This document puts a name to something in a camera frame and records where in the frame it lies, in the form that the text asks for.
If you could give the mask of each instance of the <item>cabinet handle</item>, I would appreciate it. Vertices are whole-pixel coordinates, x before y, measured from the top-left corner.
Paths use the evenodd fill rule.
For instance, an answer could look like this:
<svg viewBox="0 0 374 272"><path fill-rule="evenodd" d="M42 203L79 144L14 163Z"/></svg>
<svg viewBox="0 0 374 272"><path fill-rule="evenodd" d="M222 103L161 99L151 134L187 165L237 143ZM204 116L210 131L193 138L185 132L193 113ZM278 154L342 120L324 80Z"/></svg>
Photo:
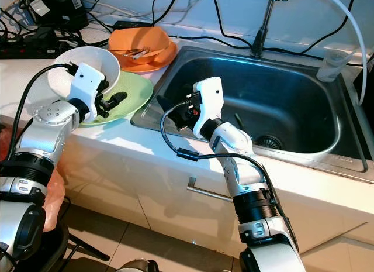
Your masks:
<svg viewBox="0 0 374 272"><path fill-rule="evenodd" d="M230 202L230 203L233 202L233 199L231 199L231 197L221 195L221 194L218 194L218 193L214 193L214 192L211 192L211 191L208 191L208 190L204 190L204 189L201 189L199 187L195 187L195 183L196 183L196 178L190 177L189 181L188 181L187 189L189 191L200 193L200 194L203 194L203 195L206 195L206 196L209 196L209 197L213 197L213 198L217 198L217 199L227 201L227 202Z"/></svg>

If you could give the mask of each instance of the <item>tiled floor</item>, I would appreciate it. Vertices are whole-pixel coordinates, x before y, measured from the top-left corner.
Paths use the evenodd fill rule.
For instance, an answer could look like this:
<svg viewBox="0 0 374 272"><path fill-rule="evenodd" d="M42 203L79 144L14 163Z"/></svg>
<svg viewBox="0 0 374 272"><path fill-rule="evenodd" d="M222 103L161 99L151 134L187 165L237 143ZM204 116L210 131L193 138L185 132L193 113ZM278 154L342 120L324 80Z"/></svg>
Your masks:
<svg viewBox="0 0 374 272"><path fill-rule="evenodd" d="M78 249L65 272L114 272L138 258L155 260L163 272L240 272L232 257L78 206L71 206L64 221L70 233L110 256L105 262ZM65 257L72 248L69 243Z"/></svg>

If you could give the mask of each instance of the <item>orange plastic bag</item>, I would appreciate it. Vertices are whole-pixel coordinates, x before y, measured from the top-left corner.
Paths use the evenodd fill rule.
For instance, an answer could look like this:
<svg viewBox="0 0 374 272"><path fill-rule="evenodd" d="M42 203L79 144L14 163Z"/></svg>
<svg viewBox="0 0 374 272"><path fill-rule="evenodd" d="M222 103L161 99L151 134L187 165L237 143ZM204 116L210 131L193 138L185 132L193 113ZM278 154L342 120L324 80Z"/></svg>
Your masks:
<svg viewBox="0 0 374 272"><path fill-rule="evenodd" d="M0 161L3 160L9 149L11 130L3 128L0 132ZM51 180L47 184L47 196L43 208L46 210L46 221L43 232L51 231L56 227L57 215L64 201L65 186L62 176L54 170Z"/></svg>

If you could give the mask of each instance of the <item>stainless steel sink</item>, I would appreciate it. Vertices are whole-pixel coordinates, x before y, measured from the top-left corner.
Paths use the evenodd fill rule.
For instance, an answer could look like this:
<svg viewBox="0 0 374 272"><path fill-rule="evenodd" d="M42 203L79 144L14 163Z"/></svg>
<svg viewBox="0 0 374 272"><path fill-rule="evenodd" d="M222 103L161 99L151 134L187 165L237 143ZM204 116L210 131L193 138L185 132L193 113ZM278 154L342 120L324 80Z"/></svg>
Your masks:
<svg viewBox="0 0 374 272"><path fill-rule="evenodd" d="M332 83L318 81L318 68L257 60L195 47L183 47L155 86L150 101L132 117L136 126L160 130L163 95L174 102L205 78L222 79L222 118L253 138L256 154L317 168L351 178L374 180L373 161L341 75ZM171 121L167 132L177 131Z"/></svg>

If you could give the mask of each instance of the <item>faucet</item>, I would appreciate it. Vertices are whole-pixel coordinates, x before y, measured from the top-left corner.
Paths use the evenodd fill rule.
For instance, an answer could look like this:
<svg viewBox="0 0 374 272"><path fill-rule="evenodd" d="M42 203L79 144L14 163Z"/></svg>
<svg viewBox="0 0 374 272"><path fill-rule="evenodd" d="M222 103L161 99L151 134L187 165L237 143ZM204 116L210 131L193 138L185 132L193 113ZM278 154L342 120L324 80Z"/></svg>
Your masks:
<svg viewBox="0 0 374 272"><path fill-rule="evenodd" d="M280 1L280 0L269 0L268 1L268 6L266 7L264 21L259 31L257 32L255 40L252 45L251 55L253 57L257 57L257 58L262 57L262 48L265 43L266 34L268 33L268 23L270 20L271 12L273 10L274 1Z"/></svg>

